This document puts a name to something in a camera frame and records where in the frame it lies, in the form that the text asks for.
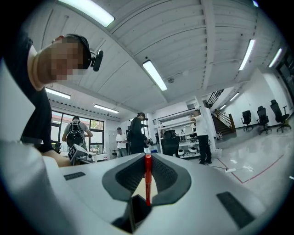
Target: short hair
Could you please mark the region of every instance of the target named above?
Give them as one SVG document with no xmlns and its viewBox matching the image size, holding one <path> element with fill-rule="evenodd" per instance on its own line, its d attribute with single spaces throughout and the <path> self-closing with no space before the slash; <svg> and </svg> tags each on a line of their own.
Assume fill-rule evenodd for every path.
<svg viewBox="0 0 294 235">
<path fill-rule="evenodd" d="M 82 44 L 83 55 L 84 55 L 83 69 L 88 69 L 91 64 L 91 60 L 92 60 L 92 55 L 90 52 L 90 46 L 89 46 L 88 40 L 85 37 L 80 36 L 78 34 L 67 34 L 67 35 L 65 35 L 64 38 L 75 39 L 76 41 L 78 41 Z"/>
<path fill-rule="evenodd" d="M 199 109 L 196 109 L 194 112 L 197 112 L 197 113 L 199 113 L 201 115 L 201 112 L 200 112 Z"/>
<path fill-rule="evenodd" d="M 79 120 L 79 117 L 78 116 L 74 116 L 73 117 L 73 120 L 75 120 L 75 119 Z"/>
<path fill-rule="evenodd" d="M 146 117 L 145 113 L 143 113 L 143 112 L 138 113 L 137 117 L 139 117 L 139 116 Z"/>
</svg>

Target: black chair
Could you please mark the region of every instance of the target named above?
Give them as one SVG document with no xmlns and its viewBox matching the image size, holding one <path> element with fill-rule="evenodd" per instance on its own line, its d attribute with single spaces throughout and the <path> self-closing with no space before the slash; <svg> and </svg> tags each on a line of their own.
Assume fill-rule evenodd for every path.
<svg viewBox="0 0 294 235">
<path fill-rule="evenodd" d="M 162 154 L 180 157 L 178 155 L 180 137 L 175 135 L 175 130 L 168 130 L 164 133 L 164 138 L 161 140 Z"/>
<path fill-rule="evenodd" d="M 290 127 L 290 129 L 292 129 L 291 126 L 287 122 L 287 118 L 289 117 L 289 114 L 286 114 L 286 107 L 287 106 L 283 107 L 283 109 L 285 111 L 285 114 L 282 115 L 279 104 L 276 102 L 276 100 L 271 101 L 271 109 L 275 113 L 276 122 L 281 123 L 280 127 L 277 129 L 277 132 L 279 131 L 279 129 L 282 129 L 282 133 L 283 133 L 284 132 L 284 127 Z"/>
<path fill-rule="evenodd" d="M 250 112 L 250 110 L 244 111 L 242 113 L 242 116 L 244 118 L 244 122 L 243 122 L 243 119 L 241 118 L 242 123 L 247 125 L 246 127 L 243 128 L 243 131 L 245 131 L 245 129 L 246 130 L 249 130 L 249 126 L 248 125 L 251 122 L 251 112 Z"/>
<path fill-rule="evenodd" d="M 259 106 L 257 109 L 257 114 L 259 116 L 259 120 L 257 120 L 257 123 L 259 126 L 263 126 L 263 130 L 260 131 L 259 134 L 261 134 L 264 131 L 266 133 L 268 130 L 271 131 L 271 129 L 266 126 L 266 124 L 269 122 L 268 116 L 266 115 L 266 108 L 264 108 L 263 106 Z"/>
</svg>

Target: white shelving unit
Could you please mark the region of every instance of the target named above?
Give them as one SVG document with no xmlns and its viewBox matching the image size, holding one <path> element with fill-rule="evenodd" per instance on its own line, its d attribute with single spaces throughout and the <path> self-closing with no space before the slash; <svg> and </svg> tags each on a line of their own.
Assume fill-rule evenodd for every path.
<svg viewBox="0 0 294 235">
<path fill-rule="evenodd" d="M 161 122 L 162 125 L 164 126 L 164 127 L 159 127 L 159 125 L 158 125 L 158 127 L 157 127 L 158 128 L 158 133 L 160 134 L 161 130 L 173 129 L 175 127 L 181 127 L 181 126 L 187 126 L 187 125 L 191 126 L 193 124 L 193 122 L 191 122 L 190 120 L 182 120 L 182 118 L 190 116 L 191 114 L 194 113 L 194 111 L 195 111 L 194 109 L 191 109 L 191 110 L 183 111 L 183 112 L 180 112 L 180 113 L 175 113 L 175 114 L 172 114 L 172 115 L 169 115 L 169 116 L 166 116 L 166 117 L 157 118 L 156 123 Z M 174 121 L 174 122 L 171 123 L 171 124 L 164 124 L 164 123 L 170 122 L 170 121 Z M 189 132 L 187 134 L 178 134 L 177 136 L 189 136 L 191 134 L 196 134 L 196 133 L 197 132 Z M 159 144 L 160 144 L 160 150 L 161 150 L 161 153 L 162 153 L 163 151 L 162 151 L 161 141 L 159 142 Z M 198 142 L 191 142 L 189 139 L 186 139 L 186 141 L 180 142 L 179 148 L 184 149 L 185 153 L 186 153 L 186 154 L 180 156 L 180 158 L 189 158 L 189 157 L 198 157 L 198 156 L 200 156 L 199 153 L 195 153 L 195 154 L 190 153 L 188 151 L 188 147 L 190 147 L 190 146 L 198 147 L 199 143 Z"/>
</svg>

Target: red marker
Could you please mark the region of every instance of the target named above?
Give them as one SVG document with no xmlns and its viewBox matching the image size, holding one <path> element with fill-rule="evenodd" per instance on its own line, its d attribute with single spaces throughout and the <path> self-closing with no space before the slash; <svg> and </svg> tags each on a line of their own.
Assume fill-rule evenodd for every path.
<svg viewBox="0 0 294 235">
<path fill-rule="evenodd" d="M 150 193 L 151 193 L 151 166 L 152 166 L 152 158 L 151 155 L 145 155 L 145 184 L 146 184 L 146 204 L 150 206 Z"/>
</svg>

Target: black pants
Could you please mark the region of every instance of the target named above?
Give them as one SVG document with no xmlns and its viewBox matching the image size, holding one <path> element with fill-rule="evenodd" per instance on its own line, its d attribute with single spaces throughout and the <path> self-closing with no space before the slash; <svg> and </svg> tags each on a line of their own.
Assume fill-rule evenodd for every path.
<svg viewBox="0 0 294 235">
<path fill-rule="evenodd" d="M 132 144 L 130 145 L 130 153 L 131 154 L 142 153 L 142 152 L 144 152 L 143 146 L 133 146 Z"/>
<path fill-rule="evenodd" d="M 201 161 L 204 162 L 206 155 L 207 155 L 207 161 L 211 160 L 211 152 L 210 147 L 208 144 L 208 135 L 199 135 L 199 151 L 201 154 Z"/>
</svg>

